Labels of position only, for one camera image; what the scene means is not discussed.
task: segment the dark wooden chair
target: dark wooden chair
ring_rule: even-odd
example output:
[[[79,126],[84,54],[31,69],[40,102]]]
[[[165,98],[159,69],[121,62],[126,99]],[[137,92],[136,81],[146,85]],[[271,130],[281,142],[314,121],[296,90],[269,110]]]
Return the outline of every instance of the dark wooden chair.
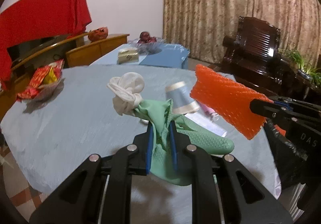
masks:
[[[311,104],[321,105],[321,89],[314,86],[309,87],[309,91],[304,101]]]
[[[321,68],[321,54],[318,57],[318,61],[317,61],[317,66],[316,68]]]
[[[289,61],[278,53],[280,29],[266,21],[240,17],[236,39],[225,36],[222,72],[267,96],[277,95]]]

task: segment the white cloth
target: white cloth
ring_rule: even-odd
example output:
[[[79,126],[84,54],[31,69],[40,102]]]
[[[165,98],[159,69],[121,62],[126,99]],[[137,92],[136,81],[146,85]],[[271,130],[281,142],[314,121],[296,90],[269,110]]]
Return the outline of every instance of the white cloth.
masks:
[[[113,98],[114,109],[119,115],[134,115],[133,109],[142,101],[139,94],[145,87],[144,78],[134,72],[124,74],[122,77],[110,79],[107,87],[115,93]]]

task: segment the orange foam sheet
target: orange foam sheet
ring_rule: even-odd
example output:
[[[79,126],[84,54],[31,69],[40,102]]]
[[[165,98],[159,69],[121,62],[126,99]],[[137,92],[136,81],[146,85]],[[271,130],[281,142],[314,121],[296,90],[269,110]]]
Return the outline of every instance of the orange foam sheet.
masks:
[[[248,140],[251,140],[265,122],[265,117],[250,110],[253,99],[271,102],[265,95],[226,78],[212,69],[197,65],[197,82],[191,98],[211,107],[233,125]]]

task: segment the beige curtain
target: beige curtain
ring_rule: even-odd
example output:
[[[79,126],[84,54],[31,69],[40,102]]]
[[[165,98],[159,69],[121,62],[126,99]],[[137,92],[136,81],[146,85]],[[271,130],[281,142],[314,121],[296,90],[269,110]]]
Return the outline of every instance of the beige curtain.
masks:
[[[280,28],[280,48],[297,48],[307,61],[316,63],[321,47],[317,0],[165,0],[163,36],[189,48],[191,57],[220,62],[225,54],[223,37],[236,35],[239,16]]]

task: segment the red cloth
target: red cloth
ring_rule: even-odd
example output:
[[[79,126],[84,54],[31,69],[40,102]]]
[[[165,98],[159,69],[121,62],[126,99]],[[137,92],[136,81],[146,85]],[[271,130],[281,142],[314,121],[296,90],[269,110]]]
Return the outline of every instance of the red cloth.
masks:
[[[9,81],[7,48],[62,34],[80,34],[91,23],[86,0],[19,0],[0,14],[0,80]]]

